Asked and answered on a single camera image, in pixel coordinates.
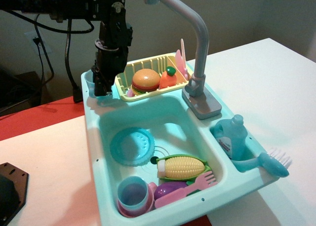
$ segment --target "yellow dish rack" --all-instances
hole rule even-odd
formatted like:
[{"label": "yellow dish rack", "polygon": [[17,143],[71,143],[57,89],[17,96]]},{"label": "yellow dish rack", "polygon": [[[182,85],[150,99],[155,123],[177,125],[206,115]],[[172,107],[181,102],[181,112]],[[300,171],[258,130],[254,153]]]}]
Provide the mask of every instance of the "yellow dish rack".
[{"label": "yellow dish rack", "polygon": [[[118,74],[115,78],[115,86],[118,90],[120,98],[126,102],[133,102],[183,88],[188,83],[188,81],[178,71],[175,64],[175,53],[167,53],[159,56],[128,62],[125,67],[125,71]],[[175,86],[167,87],[164,89],[157,89],[152,92],[146,92],[145,94],[135,95],[134,97],[127,96],[127,92],[132,85],[133,76],[137,71],[145,68],[152,69],[161,76],[168,66],[174,67],[176,69],[175,75],[177,76],[177,84]],[[188,79],[190,79],[193,71],[188,66],[188,64],[186,64],[186,68],[188,70]]]}]

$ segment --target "corn cob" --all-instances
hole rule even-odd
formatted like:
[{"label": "corn cob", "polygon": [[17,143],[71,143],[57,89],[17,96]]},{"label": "corn cob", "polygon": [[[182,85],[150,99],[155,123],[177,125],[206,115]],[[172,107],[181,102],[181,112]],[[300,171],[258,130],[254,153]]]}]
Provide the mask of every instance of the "corn cob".
[{"label": "corn cob", "polygon": [[160,178],[189,179],[204,170],[203,162],[189,156],[176,156],[158,161],[158,176]]}]

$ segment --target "scrub brush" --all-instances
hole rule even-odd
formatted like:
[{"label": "scrub brush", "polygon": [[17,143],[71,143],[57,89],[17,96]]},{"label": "scrub brush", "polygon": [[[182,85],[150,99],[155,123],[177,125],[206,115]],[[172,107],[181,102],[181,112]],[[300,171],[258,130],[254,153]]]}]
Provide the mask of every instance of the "scrub brush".
[{"label": "scrub brush", "polygon": [[263,167],[271,175],[284,178],[289,175],[287,169],[291,165],[292,159],[286,156],[281,150],[271,149],[267,153],[261,153],[256,158],[243,161],[232,160],[232,162],[240,172],[245,172],[256,167]]}]

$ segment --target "toy dish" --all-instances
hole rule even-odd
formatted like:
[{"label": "toy dish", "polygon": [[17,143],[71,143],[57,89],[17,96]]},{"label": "toy dish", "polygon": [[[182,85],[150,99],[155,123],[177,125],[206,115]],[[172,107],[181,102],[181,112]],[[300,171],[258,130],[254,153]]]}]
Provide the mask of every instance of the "toy dish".
[{"label": "toy dish", "polygon": [[130,127],[118,132],[110,144],[114,160],[127,166],[146,164],[154,155],[154,150],[153,136],[139,127]]}]

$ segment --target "wall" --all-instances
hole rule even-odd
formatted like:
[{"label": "wall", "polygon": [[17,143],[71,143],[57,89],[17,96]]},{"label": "wall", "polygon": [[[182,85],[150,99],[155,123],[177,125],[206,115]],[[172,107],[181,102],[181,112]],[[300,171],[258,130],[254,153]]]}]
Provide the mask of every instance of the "wall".
[{"label": "wall", "polygon": [[[258,21],[264,0],[182,0],[205,20],[210,35],[209,53],[226,50],[254,41],[253,29]],[[133,41],[129,61],[148,56],[175,52],[183,38],[187,59],[195,57],[196,37],[191,25],[162,3],[145,5],[143,0],[126,0],[126,21],[133,26]],[[59,29],[67,29],[67,22],[58,24],[41,15],[39,22]],[[99,22],[87,35],[72,35],[70,66],[75,81],[89,70],[94,62]],[[85,30],[84,21],[73,21],[74,30]],[[39,56],[31,49],[24,33],[33,31],[32,24],[0,11],[0,68],[20,74],[36,71],[41,74]],[[55,78],[47,87],[54,100],[72,95],[72,87],[65,71],[64,51],[66,35],[40,29],[52,49],[49,54]],[[43,58],[45,76],[49,77],[47,62]]]},{"label": "wall", "polygon": [[316,0],[265,0],[254,34],[316,62]]}]

